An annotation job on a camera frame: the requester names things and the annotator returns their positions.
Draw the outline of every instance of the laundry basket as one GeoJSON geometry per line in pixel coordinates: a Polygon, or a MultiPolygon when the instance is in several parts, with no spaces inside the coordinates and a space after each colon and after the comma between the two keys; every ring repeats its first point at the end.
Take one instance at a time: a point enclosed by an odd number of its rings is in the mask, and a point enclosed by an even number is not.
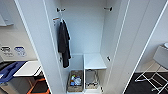
{"type": "Polygon", "coordinates": [[[67,91],[68,92],[82,92],[83,91],[83,71],[82,70],[72,70],[69,74],[69,79],[67,83],[67,91]],[[76,75],[81,78],[81,85],[71,86],[71,77],[76,75]]]}

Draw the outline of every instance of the hanging clothes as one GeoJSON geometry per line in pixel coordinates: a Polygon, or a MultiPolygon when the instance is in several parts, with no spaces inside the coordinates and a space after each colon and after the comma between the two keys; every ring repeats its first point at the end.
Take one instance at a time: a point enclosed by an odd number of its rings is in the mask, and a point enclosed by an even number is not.
{"type": "Polygon", "coordinates": [[[63,67],[69,66],[70,50],[69,50],[69,33],[66,27],[66,23],[60,22],[59,34],[58,34],[58,52],[62,53],[63,67]]]}

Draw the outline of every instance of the paper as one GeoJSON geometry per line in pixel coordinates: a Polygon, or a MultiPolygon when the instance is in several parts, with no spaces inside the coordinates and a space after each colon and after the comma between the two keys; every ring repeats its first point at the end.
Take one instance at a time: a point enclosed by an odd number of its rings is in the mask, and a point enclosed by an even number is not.
{"type": "Polygon", "coordinates": [[[15,47],[15,51],[17,52],[18,56],[26,56],[26,52],[23,47],[15,47]]]}
{"type": "Polygon", "coordinates": [[[10,49],[10,47],[1,47],[1,51],[3,52],[3,54],[6,56],[6,57],[13,57],[13,53],[10,49]]]}

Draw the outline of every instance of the open wardrobe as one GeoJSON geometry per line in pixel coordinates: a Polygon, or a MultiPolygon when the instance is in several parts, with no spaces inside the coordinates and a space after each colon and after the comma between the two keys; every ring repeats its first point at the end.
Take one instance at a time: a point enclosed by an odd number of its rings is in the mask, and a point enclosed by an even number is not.
{"type": "Polygon", "coordinates": [[[14,2],[51,94],[124,94],[167,7],[167,0],[14,2]]]}

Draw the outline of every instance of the blue object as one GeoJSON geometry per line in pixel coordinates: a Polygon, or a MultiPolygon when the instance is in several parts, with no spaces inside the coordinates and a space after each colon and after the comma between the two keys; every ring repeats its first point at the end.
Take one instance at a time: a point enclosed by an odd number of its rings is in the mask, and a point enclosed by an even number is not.
{"type": "Polygon", "coordinates": [[[18,69],[20,69],[20,67],[22,67],[25,62],[26,61],[14,62],[0,71],[0,74],[3,74],[0,79],[0,84],[10,81],[14,77],[13,75],[17,72],[18,69]]]}

